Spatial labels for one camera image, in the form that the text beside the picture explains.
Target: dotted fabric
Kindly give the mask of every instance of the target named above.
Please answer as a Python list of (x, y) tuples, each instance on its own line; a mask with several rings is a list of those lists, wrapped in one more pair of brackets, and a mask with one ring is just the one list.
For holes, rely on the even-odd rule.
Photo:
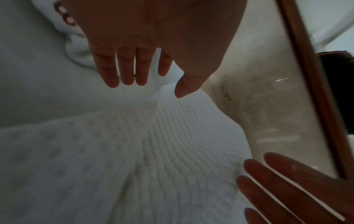
[(0, 150), (0, 223), (245, 222), (248, 143), (201, 90), (0, 130)]

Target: red print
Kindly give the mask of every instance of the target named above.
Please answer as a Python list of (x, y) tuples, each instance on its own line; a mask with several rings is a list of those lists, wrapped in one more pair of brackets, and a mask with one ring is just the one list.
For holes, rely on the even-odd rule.
[(59, 15), (62, 16), (63, 21), (64, 21), (67, 25), (72, 26), (72, 27), (76, 26), (76, 23), (74, 22), (73, 18), (70, 16), (70, 14), (67, 13), (67, 12), (61, 12), (61, 11), (60, 11), (60, 8), (64, 8), (64, 7), (62, 6), (62, 4), (61, 4), (60, 1), (56, 1), (56, 2), (54, 3), (54, 10), (55, 10)]

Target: black object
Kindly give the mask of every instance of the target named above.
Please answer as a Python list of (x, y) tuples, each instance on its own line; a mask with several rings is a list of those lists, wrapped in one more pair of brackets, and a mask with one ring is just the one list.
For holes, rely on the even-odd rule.
[(346, 51), (318, 54), (349, 133), (354, 134), (354, 58)]

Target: wooden edge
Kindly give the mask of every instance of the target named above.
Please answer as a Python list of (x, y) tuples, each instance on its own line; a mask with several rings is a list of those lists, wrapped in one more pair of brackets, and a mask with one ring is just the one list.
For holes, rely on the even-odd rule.
[(343, 179), (353, 180), (354, 157), (343, 121), (324, 76), (323, 68), (313, 51), (297, 5), (294, 0), (276, 1), (338, 174)]

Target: hand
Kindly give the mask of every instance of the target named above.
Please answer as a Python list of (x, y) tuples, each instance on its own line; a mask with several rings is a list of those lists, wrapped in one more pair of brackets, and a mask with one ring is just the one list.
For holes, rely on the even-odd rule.
[[(282, 175), (337, 211), (343, 222), (324, 209), (315, 200), (294, 185), (285, 181), (259, 162), (250, 159), (244, 168), (258, 183), (281, 201), (293, 214), (266, 194), (250, 178), (240, 176), (237, 185), (249, 201), (273, 224), (354, 223), (354, 182), (330, 178), (288, 157), (268, 153), (265, 162)], [(245, 210), (249, 224), (266, 224), (263, 217), (253, 209)]]
[(181, 98), (200, 88), (220, 66), (247, 0), (61, 0), (84, 31), (98, 72), (109, 87), (119, 79), (145, 85), (155, 49), (159, 74), (175, 60), (185, 72), (176, 86)]

